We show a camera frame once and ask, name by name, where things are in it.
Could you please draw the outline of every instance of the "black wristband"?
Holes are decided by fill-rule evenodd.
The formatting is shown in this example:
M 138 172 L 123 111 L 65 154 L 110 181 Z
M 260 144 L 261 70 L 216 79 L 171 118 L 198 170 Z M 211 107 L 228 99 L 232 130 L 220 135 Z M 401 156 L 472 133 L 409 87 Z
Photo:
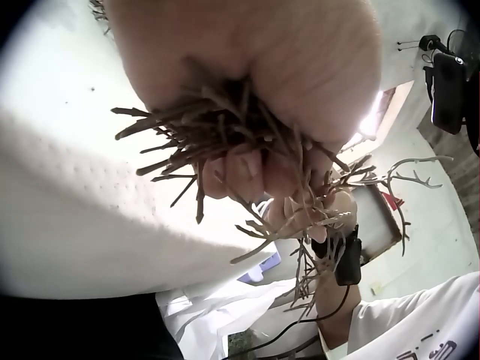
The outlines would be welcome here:
M 335 270 L 335 279 L 339 286 L 356 285 L 361 280 L 360 256 L 361 256 L 361 240 L 358 238 L 359 225 L 355 225 L 355 229 L 345 237 L 345 252 Z M 323 258 L 327 254 L 327 246 L 330 243 L 330 250 L 333 251 L 334 242 L 325 241 L 318 243 L 312 239 L 312 250 L 319 257 Z M 343 239 L 340 239 L 336 246 L 334 260 L 338 259 L 338 252 L 343 245 Z

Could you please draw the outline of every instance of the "hand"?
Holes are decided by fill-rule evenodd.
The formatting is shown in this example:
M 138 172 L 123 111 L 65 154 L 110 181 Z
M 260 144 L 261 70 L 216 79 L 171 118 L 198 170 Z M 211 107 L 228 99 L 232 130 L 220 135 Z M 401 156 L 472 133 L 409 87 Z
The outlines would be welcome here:
M 380 81 L 379 29 L 364 0 L 110 0 L 105 1 L 130 82 L 148 109 L 165 108 L 189 84 L 182 60 L 193 57 L 219 78 L 250 75 L 257 95 L 288 126 L 338 152 L 368 113 Z M 318 151 L 305 160 L 311 185 L 331 161 Z M 267 192 L 293 194 L 291 164 L 258 151 L 207 161 L 206 195 L 229 186 L 245 200 Z
M 302 207 L 289 198 L 275 198 L 268 208 L 265 220 L 272 226 L 274 230 L 280 230 L 279 234 L 288 238 L 299 238 L 299 231 L 307 228 L 311 221 L 319 221 L 323 219 L 320 212 L 309 211 L 309 215 L 305 211 L 294 214 L 295 210 Z M 344 189 L 337 192 L 334 196 L 324 202 L 325 209 L 336 210 L 340 213 L 350 212 L 350 216 L 343 217 L 335 223 L 335 227 L 341 230 L 345 236 L 350 234 L 357 223 L 357 203 L 353 198 L 350 190 Z M 287 226 L 287 219 L 293 216 L 293 221 Z M 317 242 L 324 242 L 327 237 L 327 229 L 325 226 L 313 226 L 308 229 L 308 234 Z

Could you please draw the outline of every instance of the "bundle of twigs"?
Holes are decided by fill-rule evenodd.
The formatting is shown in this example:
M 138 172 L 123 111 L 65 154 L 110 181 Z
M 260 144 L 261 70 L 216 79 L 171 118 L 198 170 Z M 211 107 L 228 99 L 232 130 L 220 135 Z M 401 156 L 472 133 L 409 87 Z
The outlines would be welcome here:
M 416 179 L 403 178 L 400 175 L 392 176 L 392 171 L 400 163 L 408 161 L 433 161 L 430 159 L 406 159 L 395 164 L 388 174 L 384 177 L 371 178 L 370 174 L 375 168 L 373 166 L 363 167 L 370 158 L 364 157 L 351 168 L 340 161 L 335 154 L 326 150 L 321 143 L 309 139 L 301 134 L 298 129 L 293 130 L 286 127 L 269 111 L 267 106 L 252 91 L 249 79 L 241 81 L 216 81 L 215 78 L 198 63 L 190 60 L 191 68 L 196 72 L 197 78 L 201 79 L 201 85 L 195 87 L 184 87 L 183 97 L 179 103 L 164 110 L 154 110 L 152 112 L 142 111 L 136 108 L 114 108 L 112 112 L 116 114 L 125 114 L 133 117 L 140 117 L 134 124 L 125 128 L 116 135 L 116 139 L 142 132 L 145 130 L 155 130 L 157 134 L 164 135 L 167 142 L 163 145 L 142 150 L 141 153 L 147 153 L 155 150 L 167 148 L 176 148 L 176 151 L 167 159 L 158 163 L 149 165 L 137 170 L 137 175 L 146 175 L 152 171 L 163 169 L 160 176 L 154 177 L 152 181 L 168 180 L 175 178 L 190 178 L 190 182 L 185 189 L 173 201 L 171 206 L 182 197 L 185 192 L 198 182 L 197 191 L 197 222 L 200 223 L 204 217 L 203 210 L 203 180 L 202 170 L 207 159 L 224 156 L 227 151 L 233 149 L 239 144 L 248 144 L 249 150 L 258 149 L 262 156 L 266 157 L 269 153 L 276 152 L 289 159 L 292 168 L 295 171 L 298 187 L 296 197 L 299 194 L 308 193 L 310 197 L 300 196 L 303 204 L 298 211 L 306 210 L 307 215 L 315 215 L 316 221 L 311 221 L 310 225 L 296 231 L 292 234 L 286 234 L 284 229 L 293 221 L 293 216 L 287 219 L 284 226 L 280 229 L 273 229 L 270 224 L 263 220 L 252 207 L 252 203 L 245 201 L 241 196 L 231 188 L 219 173 L 216 176 L 222 182 L 234 199 L 239 202 L 256 221 L 246 221 L 246 226 L 250 229 L 236 225 L 237 229 L 243 233 L 263 240 L 263 243 L 253 251 L 244 254 L 238 258 L 232 259 L 231 263 L 238 263 L 261 251 L 271 242 L 278 239 L 288 239 L 294 236 L 299 238 L 298 268 L 297 268 L 297 286 L 295 287 L 295 301 L 300 298 L 308 297 L 312 294 L 310 284 L 324 271 L 334 271 L 338 261 L 345 250 L 345 242 L 338 251 L 338 257 L 335 260 L 336 250 L 329 251 L 324 259 L 315 260 L 311 257 L 305 245 L 310 243 L 308 229 L 312 226 L 323 225 L 327 227 L 329 237 L 335 239 L 334 248 L 340 243 L 340 240 L 346 234 L 342 233 L 341 219 L 350 216 L 351 213 L 339 213 L 335 210 L 329 210 L 324 207 L 324 200 L 345 187 L 365 186 L 373 183 L 384 183 L 392 194 L 390 181 L 392 178 L 401 178 L 412 180 L 428 185 L 428 180 L 422 182 Z M 341 178 L 333 181 L 331 172 L 324 175 L 324 185 L 321 189 L 316 189 L 313 193 L 310 187 L 310 177 L 312 174 L 308 164 L 303 162 L 304 152 L 312 148 L 317 148 L 325 153 L 333 162 L 338 164 L 343 171 Z M 195 169 L 192 175 L 177 175 L 176 170 L 184 166 L 191 165 Z M 364 175 L 358 181 L 350 182 L 352 177 Z M 405 222 L 401 213 L 403 222 L 402 241 L 405 246 Z M 313 307 L 313 301 L 304 311 L 307 313 Z

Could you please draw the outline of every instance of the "red object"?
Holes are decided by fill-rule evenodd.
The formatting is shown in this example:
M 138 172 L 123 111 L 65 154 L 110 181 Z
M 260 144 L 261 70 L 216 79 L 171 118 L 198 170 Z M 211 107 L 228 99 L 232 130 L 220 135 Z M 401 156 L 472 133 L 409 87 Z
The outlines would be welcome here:
M 390 194 L 387 194 L 386 192 L 381 191 L 381 193 L 384 196 L 385 200 L 387 200 L 393 211 L 395 211 L 397 208 L 399 208 L 405 203 L 405 201 L 403 201 L 402 199 L 397 199 L 396 197 L 392 198 L 392 196 Z

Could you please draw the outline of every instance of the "forearm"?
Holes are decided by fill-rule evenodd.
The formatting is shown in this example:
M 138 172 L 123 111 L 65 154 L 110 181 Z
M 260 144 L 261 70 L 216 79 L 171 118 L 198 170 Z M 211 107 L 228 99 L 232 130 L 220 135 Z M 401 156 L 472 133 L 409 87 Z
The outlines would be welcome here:
M 318 282 L 315 293 L 315 306 L 318 316 L 328 316 L 333 313 L 342 302 L 346 291 L 346 286 L 339 286 L 336 283 L 333 273 L 325 274 L 322 280 Z M 340 310 L 332 317 L 318 322 L 318 327 L 328 348 L 337 348 L 348 341 L 353 310 L 360 303 L 360 300 L 358 285 L 351 285 L 345 303 Z

